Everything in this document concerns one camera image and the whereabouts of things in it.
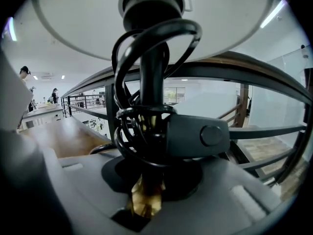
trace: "fluorescent light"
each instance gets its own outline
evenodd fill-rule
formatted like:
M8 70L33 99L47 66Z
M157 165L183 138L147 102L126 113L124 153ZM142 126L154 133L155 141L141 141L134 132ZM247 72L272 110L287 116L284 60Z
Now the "fluorescent light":
M10 33L11 39L13 41L17 41L15 31L14 31L14 25L13 25L13 18L12 17L9 18L9 33Z
M264 28L286 4L287 4L286 0L281 0L279 4L276 6L276 8L268 15L267 18L265 18L260 28Z

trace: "black cap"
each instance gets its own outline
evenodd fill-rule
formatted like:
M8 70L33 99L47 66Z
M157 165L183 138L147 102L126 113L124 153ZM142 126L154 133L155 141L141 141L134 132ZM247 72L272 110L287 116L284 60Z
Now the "black cap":
M23 66L23 67L21 68L21 71L24 71L24 72L26 72L27 74L30 75L30 71L29 71L29 69L28 69L27 66Z

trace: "black railing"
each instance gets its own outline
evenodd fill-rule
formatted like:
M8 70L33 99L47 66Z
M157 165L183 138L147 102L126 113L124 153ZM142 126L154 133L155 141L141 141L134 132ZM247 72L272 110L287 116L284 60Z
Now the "black railing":
M229 121L235 120L234 124L229 128L231 139L230 150L224 155L222 154L221 157L235 161L235 163L238 163L238 166L249 171L252 175L258 177L261 181L274 178L278 182L282 182L300 160L306 145L308 144L313 127L313 117L311 114L313 101L308 91L291 76L282 72L278 68L260 60L229 51L222 55L198 62L185 63L180 67L180 69L171 75L171 77L203 77L213 80L222 79L224 81L237 82L242 84L242 89L245 90L243 92L246 95L242 96L237 106L220 116L220 118L223 118L235 111L235 116L229 119ZM133 66L133 69L129 71L125 78L126 82L135 80L139 80L139 66L137 65ZM114 73L111 68L107 68L101 72L98 72L96 75L85 79L83 82L62 96L62 104L65 112L71 116L74 112L81 111L96 117L107 119L109 122L110 134L113 138L115 129L120 125L120 122L115 117L118 107L114 101L113 83ZM244 110L246 109L248 84L270 89L304 102L304 124L280 128L232 128L242 127L245 114L240 114L240 108L244 108ZM92 101L91 104L88 104L86 97L95 95L73 96L73 94L103 86L105 86L106 96L101 107L107 108L107 114L95 113L93 111L94 108L92 108L94 101ZM270 158L266 158L257 162L253 161L249 154L244 151L244 148L241 147L237 142L237 140L241 139L273 137L293 132L298 132L298 136L293 148L281 154L274 155ZM262 167L273 164L284 158L287 159L283 166L274 172L265 175L260 170Z

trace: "wooden table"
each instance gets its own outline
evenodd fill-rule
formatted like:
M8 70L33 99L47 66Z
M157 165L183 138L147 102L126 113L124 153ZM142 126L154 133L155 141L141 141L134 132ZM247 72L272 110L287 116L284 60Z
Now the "wooden table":
M37 124L43 124L42 118L54 117L55 115L59 115L60 118L63 118L63 108L60 105L57 105L54 109L47 109L46 107L39 108L32 112L23 115L22 118L22 128L23 130L27 129L26 122L29 121L37 121Z
M87 155L95 147L111 140L68 117L21 131L38 145L54 149L58 158Z

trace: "white ceiling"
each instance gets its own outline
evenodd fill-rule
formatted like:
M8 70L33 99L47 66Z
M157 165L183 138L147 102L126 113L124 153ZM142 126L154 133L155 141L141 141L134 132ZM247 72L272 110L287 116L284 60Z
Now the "white ceiling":
M245 20L240 17L240 20L237 21L230 16L232 14L242 16L242 14L236 14L233 11L225 13L225 10L235 8L235 6L227 7L228 3L225 3L224 0L221 3L216 3L213 7L206 7L205 0L198 1L201 1L202 4L195 3L194 10L200 13L193 16L190 16L191 14L188 16L185 13L184 18L194 19L203 29L215 37L207 40L207 42L204 39L201 40L203 44L197 47L200 50L197 54L198 57L201 55L207 56L208 53L213 52L218 43L225 42L238 33L241 33L239 38L242 38L244 36L242 35L243 32L251 29L252 19ZM251 1L261 2L261 0L246 1L249 6L254 4ZM279 0L274 1L273 8L278 2ZM106 58L110 57L113 44L124 32L122 18L117 12L117 0L47 0L47 2L40 0L40 4L51 20L50 23L53 24L56 30L60 31L60 34L62 33L64 37L67 37L68 40L73 41L79 47L86 48ZM234 50L260 58L264 49L267 49L273 42L284 38L286 34L298 27L287 9L282 10L279 15L282 20L274 19ZM53 79L56 82L78 83L111 65L110 61L81 54L54 39L38 20L31 0L27 0L19 12L16 13L14 29L17 41L11 41L6 35L1 41L1 48L16 72L26 65L31 70L32 75L36 75L38 78L43 73L49 72L53 74ZM171 56L175 57L175 53L182 53L184 49L180 46L187 45L177 44L176 48L172 47L170 49ZM64 80L61 80L62 75L66 76Z

